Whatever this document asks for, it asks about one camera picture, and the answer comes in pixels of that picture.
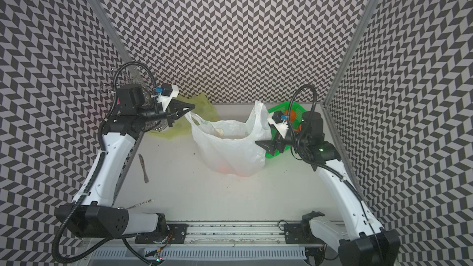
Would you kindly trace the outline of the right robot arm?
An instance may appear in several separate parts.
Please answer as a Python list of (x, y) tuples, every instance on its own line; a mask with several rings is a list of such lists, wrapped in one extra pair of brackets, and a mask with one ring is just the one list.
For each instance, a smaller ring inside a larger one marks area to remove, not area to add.
[(393, 266), (400, 249), (400, 237), (395, 230), (386, 230), (358, 193), (336, 147), (325, 140), (320, 113), (304, 112), (301, 123), (292, 128), (289, 112), (273, 112), (269, 126), (276, 131), (272, 140), (260, 140), (257, 145), (267, 153), (283, 153), (294, 148), (301, 160), (311, 165), (325, 182), (341, 213), (345, 227), (328, 220), (320, 212), (306, 214), (301, 230), (335, 250), (344, 266)]

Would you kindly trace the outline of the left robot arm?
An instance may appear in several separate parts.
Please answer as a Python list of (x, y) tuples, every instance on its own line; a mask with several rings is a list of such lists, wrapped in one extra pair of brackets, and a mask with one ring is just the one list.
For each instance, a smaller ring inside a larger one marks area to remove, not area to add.
[(193, 104), (177, 100), (176, 85), (164, 83), (153, 92), (139, 84), (117, 89), (117, 106), (106, 119), (99, 137), (104, 144), (86, 182), (73, 198), (55, 210), (55, 216), (78, 238), (124, 238), (152, 234), (169, 235), (165, 215), (132, 213), (115, 206), (135, 150), (147, 125), (166, 121), (169, 126), (193, 110)]

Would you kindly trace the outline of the white plastic bag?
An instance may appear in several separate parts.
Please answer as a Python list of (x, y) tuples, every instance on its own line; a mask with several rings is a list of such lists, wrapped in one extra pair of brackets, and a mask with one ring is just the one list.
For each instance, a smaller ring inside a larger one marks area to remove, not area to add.
[(272, 138), (268, 117), (269, 112), (260, 101), (255, 102), (244, 123), (211, 122), (193, 112), (185, 114), (193, 140), (210, 170), (239, 177), (250, 177), (265, 168), (266, 151), (256, 142)]

